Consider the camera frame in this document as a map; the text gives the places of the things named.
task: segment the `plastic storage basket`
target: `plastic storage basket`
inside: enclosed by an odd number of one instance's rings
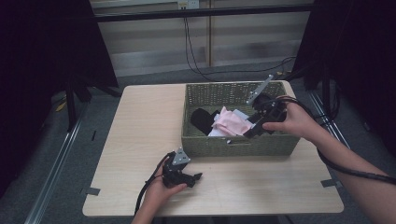
[[[280,132],[264,133],[251,139],[245,136],[209,137],[190,123],[192,112],[198,108],[212,113],[226,106],[228,110],[238,109],[248,116],[253,115],[256,111],[247,105],[247,98],[261,83],[254,81],[187,84],[181,134],[182,146],[187,155],[289,156],[300,140],[299,137]],[[292,92],[286,92],[284,81],[271,81],[264,92],[273,97],[294,95]]]

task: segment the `light wood tabletop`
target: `light wood tabletop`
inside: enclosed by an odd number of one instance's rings
[[[285,82],[293,95],[290,84]],[[168,152],[181,147],[186,84],[129,86],[120,99],[83,213],[132,216],[137,195]],[[183,170],[203,173],[158,216],[340,213],[344,205],[316,148],[301,139],[289,157],[191,158]]]

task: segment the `pink cloth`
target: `pink cloth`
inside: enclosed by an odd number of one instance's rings
[[[233,111],[228,111],[225,106],[221,109],[220,117],[212,125],[213,128],[230,136],[244,135],[250,126],[248,121],[241,119]]]

